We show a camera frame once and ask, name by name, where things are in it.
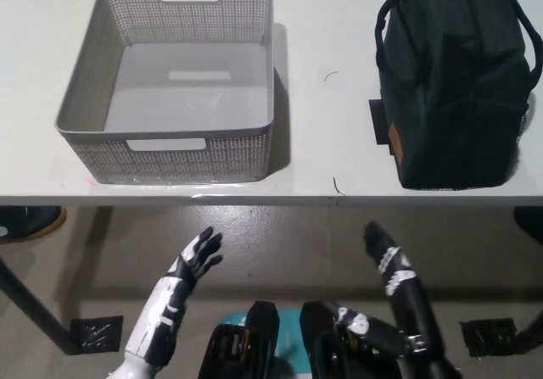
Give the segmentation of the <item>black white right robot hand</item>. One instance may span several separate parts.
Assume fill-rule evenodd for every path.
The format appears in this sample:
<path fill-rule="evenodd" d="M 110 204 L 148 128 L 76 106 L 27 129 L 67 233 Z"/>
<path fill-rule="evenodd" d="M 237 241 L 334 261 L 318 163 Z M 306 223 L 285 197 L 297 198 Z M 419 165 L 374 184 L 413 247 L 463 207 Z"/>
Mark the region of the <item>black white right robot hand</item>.
<path fill-rule="evenodd" d="M 397 326 L 409 336 L 421 336 L 426 343 L 437 341 L 434 312 L 405 251 L 375 221 L 365 226 L 363 239 L 383 280 Z"/>

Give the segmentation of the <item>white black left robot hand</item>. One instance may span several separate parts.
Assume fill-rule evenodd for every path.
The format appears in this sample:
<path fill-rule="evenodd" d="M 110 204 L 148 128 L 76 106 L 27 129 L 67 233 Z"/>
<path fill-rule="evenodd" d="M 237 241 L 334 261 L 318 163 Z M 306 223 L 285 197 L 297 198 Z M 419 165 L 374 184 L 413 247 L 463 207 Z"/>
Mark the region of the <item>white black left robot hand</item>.
<path fill-rule="evenodd" d="M 126 355 L 155 372 L 168 365 L 190 295 L 207 271 L 223 259 L 218 253 L 221 241 L 222 234 L 215 234 L 209 226 L 179 253 L 143 306 L 126 343 Z"/>

